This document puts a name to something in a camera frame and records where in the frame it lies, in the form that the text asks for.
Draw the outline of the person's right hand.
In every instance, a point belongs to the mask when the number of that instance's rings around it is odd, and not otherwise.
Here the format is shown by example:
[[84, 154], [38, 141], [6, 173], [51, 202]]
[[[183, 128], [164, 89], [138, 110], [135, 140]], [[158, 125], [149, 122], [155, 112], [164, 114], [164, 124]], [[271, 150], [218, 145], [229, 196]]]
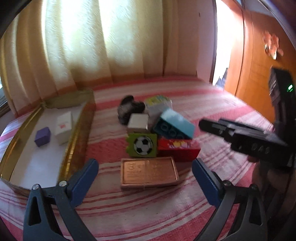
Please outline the person's right hand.
[[285, 196], [284, 203], [295, 204], [295, 170], [292, 175], [282, 174], [272, 169], [267, 171], [267, 175], [264, 178], [263, 174], [260, 174], [260, 162], [258, 159], [248, 156], [247, 160], [251, 163], [255, 163], [255, 167], [252, 173], [252, 182], [256, 184], [262, 191], [265, 183], [269, 183], [279, 192], [284, 193], [288, 185], [288, 190]]

